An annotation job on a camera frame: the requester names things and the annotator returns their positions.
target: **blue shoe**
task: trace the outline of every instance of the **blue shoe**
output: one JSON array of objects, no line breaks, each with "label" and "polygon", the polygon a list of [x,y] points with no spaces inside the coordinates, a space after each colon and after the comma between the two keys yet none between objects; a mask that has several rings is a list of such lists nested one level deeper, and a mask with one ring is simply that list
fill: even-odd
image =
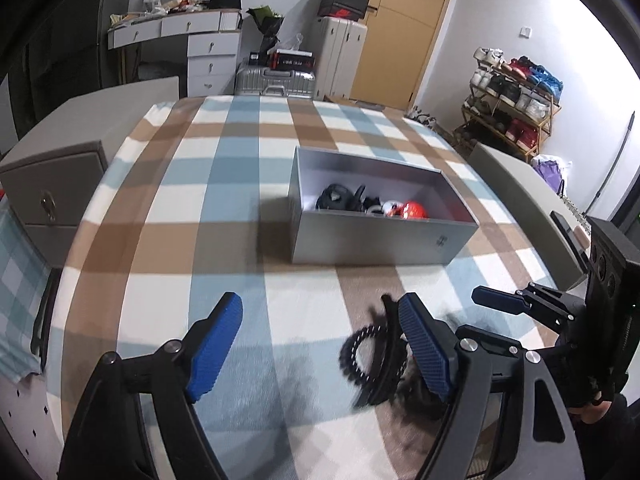
[{"label": "blue shoe", "polygon": [[554,101],[557,103],[562,97],[564,83],[558,80],[558,78],[555,78],[551,74],[549,74],[546,78],[540,81],[540,88],[542,88],[546,92],[549,92],[554,97]]}]

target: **silver suitcase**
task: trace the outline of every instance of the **silver suitcase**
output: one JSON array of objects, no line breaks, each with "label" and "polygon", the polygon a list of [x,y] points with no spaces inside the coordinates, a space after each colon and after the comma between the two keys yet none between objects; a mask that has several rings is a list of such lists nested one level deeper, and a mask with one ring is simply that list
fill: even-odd
[{"label": "silver suitcase", "polygon": [[271,95],[311,99],[316,91],[312,72],[271,70],[263,66],[241,66],[236,76],[236,95]]}]

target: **suitcase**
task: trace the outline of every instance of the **suitcase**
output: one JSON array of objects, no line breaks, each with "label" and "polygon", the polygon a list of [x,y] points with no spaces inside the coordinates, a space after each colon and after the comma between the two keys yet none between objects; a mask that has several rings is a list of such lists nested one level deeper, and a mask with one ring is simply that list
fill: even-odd
[{"label": "suitcase", "polygon": [[356,77],[367,26],[338,18],[316,18],[306,49],[316,56],[316,93],[348,99]]},{"label": "suitcase", "polygon": [[312,72],[271,70],[265,66],[242,66],[236,76],[236,95],[271,95],[311,99],[316,90]]}]

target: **drawer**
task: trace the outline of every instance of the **drawer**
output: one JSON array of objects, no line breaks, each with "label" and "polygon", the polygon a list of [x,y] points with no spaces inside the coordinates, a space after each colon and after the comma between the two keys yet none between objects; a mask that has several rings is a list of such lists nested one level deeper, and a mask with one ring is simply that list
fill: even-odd
[{"label": "drawer", "polygon": [[189,36],[187,56],[215,56],[217,54],[237,54],[240,45],[239,32],[218,34],[194,34]]},{"label": "drawer", "polygon": [[77,227],[25,225],[24,230],[51,267],[61,269],[65,266]]},{"label": "drawer", "polygon": [[190,57],[187,63],[187,77],[235,74],[236,59],[236,56]]},{"label": "drawer", "polygon": [[150,22],[129,25],[129,27],[117,28],[112,33],[113,46],[110,46],[110,48],[118,48],[131,43],[159,38],[161,21],[151,20]]},{"label": "drawer", "polygon": [[189,12],[162,19],[162,36],[191,34],[193,32],[214,32],[220,27],[220,12]]},{"label": "drawer", "polygon": [[[102,178],[96,152],[59,156],[0,174],[2,187],[23,224],[77,226]],[[40,201],[53,202],[53,219]]]},{"label": "drawer", "polygon": [[187,95],[189,97],[232,94],[233,90],[234,74],[206,75],[187,78]]}]

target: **gray storage box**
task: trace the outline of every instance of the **gray storage box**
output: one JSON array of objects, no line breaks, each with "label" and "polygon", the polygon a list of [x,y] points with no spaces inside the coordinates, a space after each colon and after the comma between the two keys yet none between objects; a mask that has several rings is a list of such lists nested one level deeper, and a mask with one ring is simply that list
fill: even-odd
[{"label": "gray storage box", "polygon": [[[330,184],[381,200],[415,201],[429,219],[404,220],[316,210]],[[437,170],[364,156],[297,148],[289,186],[291,259],[295,264],[448,264],[478,222],[447,177]]]},{"label": "gray storage box", "polygon": [[312,72],[271,70],[263,66],[241,66],[236,76],[236,95],[271,95],[311,99],[316,91]]}]

